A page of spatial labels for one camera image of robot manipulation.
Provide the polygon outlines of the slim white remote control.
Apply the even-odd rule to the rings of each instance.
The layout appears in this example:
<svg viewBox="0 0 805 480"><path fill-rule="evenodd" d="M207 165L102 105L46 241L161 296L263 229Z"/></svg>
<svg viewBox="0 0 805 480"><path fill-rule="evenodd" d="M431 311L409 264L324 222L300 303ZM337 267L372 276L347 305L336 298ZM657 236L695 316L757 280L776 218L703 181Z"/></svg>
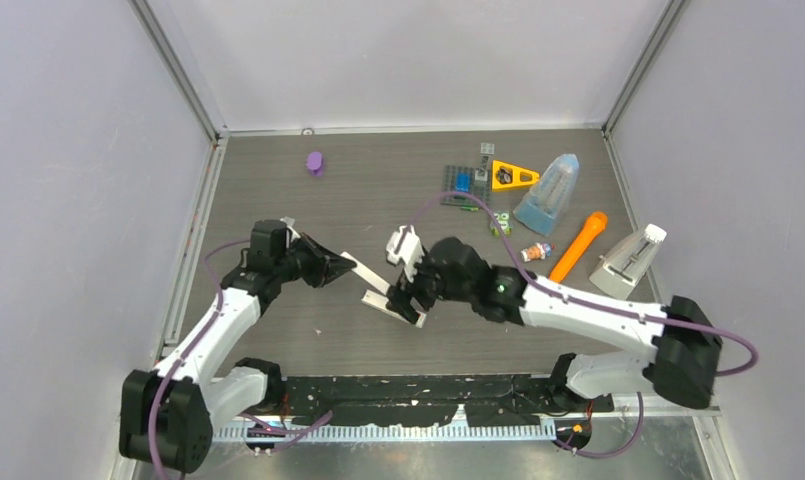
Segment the slim white remote control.
<svg viewBox="0 0 805 480"><path fill-rule="evenodd" d="M408 320L401 314L394 312L388 308L389 301L385 296L371 290L367 290L364 293L364 295L361 298L361 302L366 306L369 306L379 312L382 312L385 315L388 315L392 318L395 318L407 324L413 325L417 328L421 328L424 325L425 320L427 318L424 312L416 310L415 311L416 318L414 320Z"/></svg>

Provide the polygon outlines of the white battery cover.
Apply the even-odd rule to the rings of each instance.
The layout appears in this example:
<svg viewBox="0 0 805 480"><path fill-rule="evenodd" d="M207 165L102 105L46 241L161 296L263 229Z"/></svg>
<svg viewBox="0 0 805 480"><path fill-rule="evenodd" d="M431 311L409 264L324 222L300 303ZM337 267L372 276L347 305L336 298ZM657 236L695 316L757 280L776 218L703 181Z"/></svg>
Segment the white battery cover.
<svg viewBox="0 0 805 480"><path fill-rule="evenodd" d="M351 260L355 263L355 267L352 269L352 272L359 276L362 280L364 280L373 290L378 292L381 295L385 295L390 287L388 281L374 272L372 269L367 267L363 264L360 260L355 258L353 255L349 254L348 252L342 252L341 256L347 260Z"/></svg>

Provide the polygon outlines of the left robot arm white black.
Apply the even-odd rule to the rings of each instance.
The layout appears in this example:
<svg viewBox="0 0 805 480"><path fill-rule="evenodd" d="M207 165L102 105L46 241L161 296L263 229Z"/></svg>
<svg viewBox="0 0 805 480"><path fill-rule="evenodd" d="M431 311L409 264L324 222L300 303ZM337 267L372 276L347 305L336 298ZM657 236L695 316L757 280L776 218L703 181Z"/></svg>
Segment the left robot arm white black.
<svg viewBox="0 0 805 480"><path fill-rule="evenodd" d="M234 417L251 408L271 414L283 405L286 383L274 362L245 357L215 377L283 285L322 288L357 267L284 220L258 221L234 245L238 263L217 279L203 318L171 353L149 370L131 371L122 385L119 453L151 464L162 478L198 470L214 433Z"/></svg>

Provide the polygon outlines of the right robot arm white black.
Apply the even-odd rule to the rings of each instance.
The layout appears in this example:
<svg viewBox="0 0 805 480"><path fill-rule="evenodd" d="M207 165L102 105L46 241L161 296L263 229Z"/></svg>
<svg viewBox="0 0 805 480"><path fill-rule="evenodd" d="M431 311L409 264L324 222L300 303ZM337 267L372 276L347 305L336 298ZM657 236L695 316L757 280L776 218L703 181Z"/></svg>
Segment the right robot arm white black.
<svg viewBox="0 0 805 480"><path fill-rule="evenodd" d="M687 297L675 296L667 305L611 299L516 266L491 265L456 237L425 249L404 229L388 241L386 258L404 266L387 291L387 308L412 324L421 323L437 301L460 302L494 323L559 329L616 347L614 353L559 357L548 392L562 410L648 390L690 409L711 403L723 342Z"/></svg>

